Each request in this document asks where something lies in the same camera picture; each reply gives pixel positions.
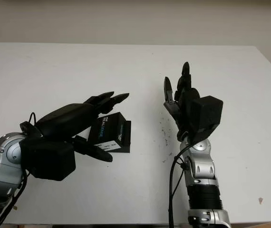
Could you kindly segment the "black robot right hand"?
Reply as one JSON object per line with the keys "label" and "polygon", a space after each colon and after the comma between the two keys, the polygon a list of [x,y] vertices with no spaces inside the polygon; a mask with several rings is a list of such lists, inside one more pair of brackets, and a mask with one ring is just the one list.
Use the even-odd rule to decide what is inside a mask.
{"label": "black robot right hand", "polygon": [[177,83],[177,89],[173,93],[170,79],[164,79],[164,106],[173,117],[177,127],[177,139],[182,142],[183,139],[191,134],[190,120],[187,109],[190,102],[199,98],[199,92],[192,87],[190,65],[185,62],[182,68],[181,76]]}

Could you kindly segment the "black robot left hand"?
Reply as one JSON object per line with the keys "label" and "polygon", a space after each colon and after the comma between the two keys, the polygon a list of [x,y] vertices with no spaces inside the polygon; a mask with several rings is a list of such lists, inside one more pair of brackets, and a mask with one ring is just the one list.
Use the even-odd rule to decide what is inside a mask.
{"label": "black robot left hand", "polygon": [[27,137],[20,144],[22,158],[37,152],[47,153],[51,149],[55,155],[67,149],[104,162],[112,162],[113,157],[98,146],[90,144],[78,134],[92,126],[100,114],[109,113],[116,104],[127,99],[129,93],[115,95],[113,91],[91,96],[82,103],[65,105],[39,119],[34,124],[21,123]]}

